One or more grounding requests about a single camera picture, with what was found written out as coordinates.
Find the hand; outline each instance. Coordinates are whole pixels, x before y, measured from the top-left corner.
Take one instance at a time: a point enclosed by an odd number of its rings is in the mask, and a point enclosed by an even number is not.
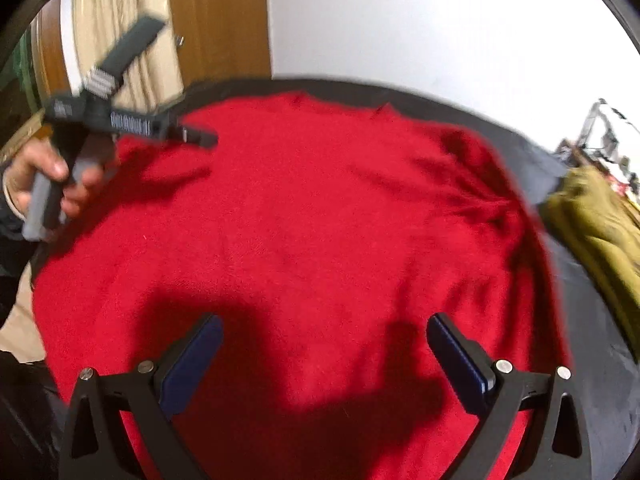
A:
[[[26,215],[29,208],[36,170],[58,182],[64,182],[69,176],[66,162],[48,140],[31,139],[27,142],[4,173],[9,198],[21,215]],[[89,200],[99,193],[103,181],[103,168],[94,166],[82,174],[80,182],[65,187],[60,207],[67,217],[77,217]]]

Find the metal screw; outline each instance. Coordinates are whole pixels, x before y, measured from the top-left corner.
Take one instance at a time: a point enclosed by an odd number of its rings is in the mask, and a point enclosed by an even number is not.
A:
[[[148,374],[153,369],[154,369],[154,362],[153,361],[142,361],[138,365],[138,371],[141,374]]]
[[[83,381],[88,381],[93,376],[94,376],[94,369],[93,368],[83,368],[82,371],[80,372],[80,376],[79,377]]]
[[[503,374],[509,374],[511,373],[511,371],[513,371],[513,365],[506,359],[500,359],[499,361],[496,361],[495,368]]]
[[[571,378],[571,370],[569,370],[569,368],[565,367],[565,366],[559,366],[558,370],[556,370],[556,372],[558,372],[558,375],[560,377],[562,377],[565,381],[569,380],[569,378]]]

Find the folded clothing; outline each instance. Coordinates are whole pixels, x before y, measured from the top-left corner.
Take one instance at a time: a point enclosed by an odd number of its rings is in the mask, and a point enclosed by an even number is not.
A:
[[[549,230],[590,274],[640,356],[640,212],[592,166],[570,170],[541,206]]]
[[[174,418],[212,478],[432,480],[477,419],[426,344],[431,314],[518,368],[562,362],[538,225],[473,132],[299,94],[184,123],[218,148],[123,143],[36,281],[65,399],[83,367],[131,370],[213,312],[225,341]]]

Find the olive green cloth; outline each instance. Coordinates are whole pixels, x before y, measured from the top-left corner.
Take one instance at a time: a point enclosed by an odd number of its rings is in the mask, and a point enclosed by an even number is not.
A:
[[[580,261],[640,356],[640,213],[594,167],[570,170],[540,213]]]

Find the blue gripper pad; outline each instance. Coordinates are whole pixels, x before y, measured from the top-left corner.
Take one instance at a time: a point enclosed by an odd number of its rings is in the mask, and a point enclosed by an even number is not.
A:
[[[167,419],[183,412],[193,397],[209,364],[222,345],[222,320],[218,316],[208,315],[194,330],[170,349],[168,354],[174,358],[168,370],[161,373],[159,383],[159,404]]]
[[[495,385],[491,360],[475,341],[469,341],[446,314],[434,314],[427,323],[427,342],[467,413],[481,416],[487,393]]]

